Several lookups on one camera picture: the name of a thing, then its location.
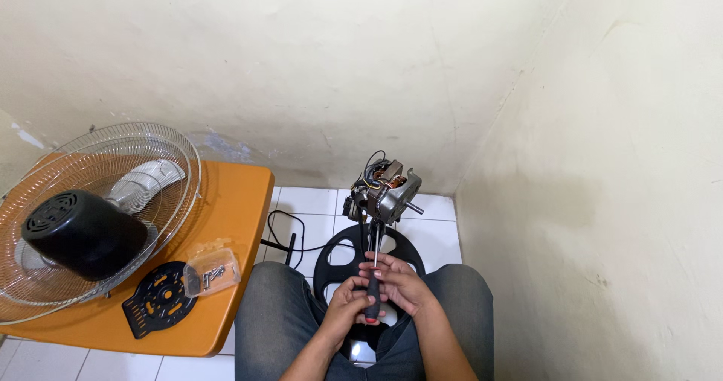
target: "clear plastic container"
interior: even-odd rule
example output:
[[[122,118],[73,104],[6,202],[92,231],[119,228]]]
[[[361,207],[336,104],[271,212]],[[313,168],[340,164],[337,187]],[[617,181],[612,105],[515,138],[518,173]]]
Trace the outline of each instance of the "clear plastic container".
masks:
[[[189,298],[210,295],[241,282],[239,263],[226,247],[194,256],[183,271]]]

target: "fan motor housing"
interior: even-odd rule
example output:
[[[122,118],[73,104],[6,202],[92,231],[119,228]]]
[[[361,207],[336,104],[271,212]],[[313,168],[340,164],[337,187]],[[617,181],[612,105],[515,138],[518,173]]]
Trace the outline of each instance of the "fan motor housing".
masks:
[[[102,197],[69,190],[44,201],[27,217],[23,239],[88,281],[118,273],[138,255],[148,229]]]

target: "denim jeans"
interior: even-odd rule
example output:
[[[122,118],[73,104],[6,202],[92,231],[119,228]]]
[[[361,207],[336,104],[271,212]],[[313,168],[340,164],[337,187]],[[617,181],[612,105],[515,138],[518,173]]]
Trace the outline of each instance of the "denim jeans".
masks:
[[[473,268],[449,264],[424,275],[480,380],[494,377],[493,295]],[[254,266],[236,316],[236,381],[276,381],[319,329],[326,307],[301,273],[277,262]],[[424,379],[414,321],[404,314],[385,330],[377,363],[354,366],[339,352],[326,379]]]

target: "orange table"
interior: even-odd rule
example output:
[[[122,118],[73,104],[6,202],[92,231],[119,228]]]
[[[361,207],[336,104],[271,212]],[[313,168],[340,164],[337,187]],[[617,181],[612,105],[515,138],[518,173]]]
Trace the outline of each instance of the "orange table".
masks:
[[[271,202],[274,176],[267,168],[232,163],[201,163],[202,198],[197,199],[176,236],[158,255],[103,296],[0,332],[90,349],[167,356],[209,357],[226,341],[254,265]],[[121,303],[130,298],[150,270],[168,261],[187,261],[199,244],[230,238],[241,268],[241,282],[198,298],[182,321],[136,340]]]

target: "fan guard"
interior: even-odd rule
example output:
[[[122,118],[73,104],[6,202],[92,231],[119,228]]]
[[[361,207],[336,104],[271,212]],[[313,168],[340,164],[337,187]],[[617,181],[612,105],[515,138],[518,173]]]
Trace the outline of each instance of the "fan guard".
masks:
[[[163,182],[158,173],[165,172],[143,172],[149,163],[177,166],[178,175]],[[0,204],[0,325],[56,312],[120,284],[158,254],[181,228],[198,194],[200,179],[201,165],[193,144],[173,128],[152,123],[99,128],[44,157]],[[149,185],[154,186],[153,191],[147,190]],[[148,227],[148,240],[140,254],[108,279],[87,281],[40,256],[21,237],[21,225],[29,214],[43,201],[69,189],[104,197]],[[118,201],[111,191],[114,196],[118,192],[129,196]]]

